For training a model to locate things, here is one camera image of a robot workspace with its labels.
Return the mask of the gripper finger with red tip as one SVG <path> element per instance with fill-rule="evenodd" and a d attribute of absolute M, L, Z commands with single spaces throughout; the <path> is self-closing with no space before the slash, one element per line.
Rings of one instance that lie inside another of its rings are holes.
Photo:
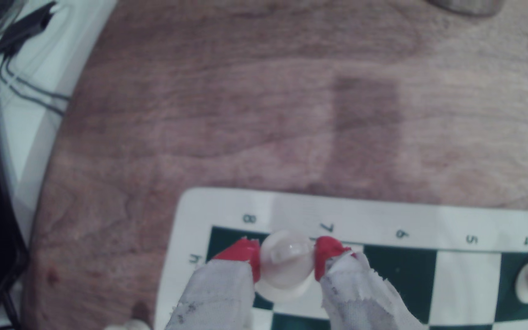
<path fill-rule="evenodd" d="M 189 279 L 165 329 L 245 329 L 260 280 L 260 242 L 241 238 Z"/>
<path fill-rule="evenodd" d="M 314 277 L 331 329 L 425 329 L 362 251 L 332 236 L 314 244 Z"/>

